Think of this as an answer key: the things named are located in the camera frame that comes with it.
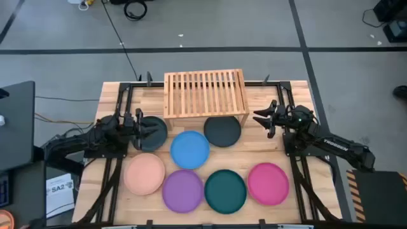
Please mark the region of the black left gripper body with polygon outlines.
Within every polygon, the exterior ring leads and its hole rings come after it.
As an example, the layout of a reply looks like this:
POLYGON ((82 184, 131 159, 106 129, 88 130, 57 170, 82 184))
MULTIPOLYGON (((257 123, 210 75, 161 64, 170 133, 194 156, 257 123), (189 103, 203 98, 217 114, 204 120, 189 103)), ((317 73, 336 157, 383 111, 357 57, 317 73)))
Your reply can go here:
POLYGON ((142 149, 142 125, 141 120, 143 117, 143 112, 140 108, 135 110, 135 117, 134 120, 131 113, 125 113, 123 115, 123 128, 125 135, 129 135, 133 137, 132 143, 135 149, 141 150, 142 149))

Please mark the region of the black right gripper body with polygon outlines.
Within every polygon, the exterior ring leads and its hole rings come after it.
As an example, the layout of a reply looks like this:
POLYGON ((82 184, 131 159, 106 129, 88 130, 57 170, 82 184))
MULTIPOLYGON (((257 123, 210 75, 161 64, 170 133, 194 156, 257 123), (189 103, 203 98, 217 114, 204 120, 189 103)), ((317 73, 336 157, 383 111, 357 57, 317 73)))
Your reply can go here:
POLYGON ((277 101, 273 100, 270 104, 268 114, 270 116, 268 138, 272 139, 275 135, 275 126, 277 125, 279 127, 285 127, 288 123, 286 107, 283 105, 278 105, 277 101))

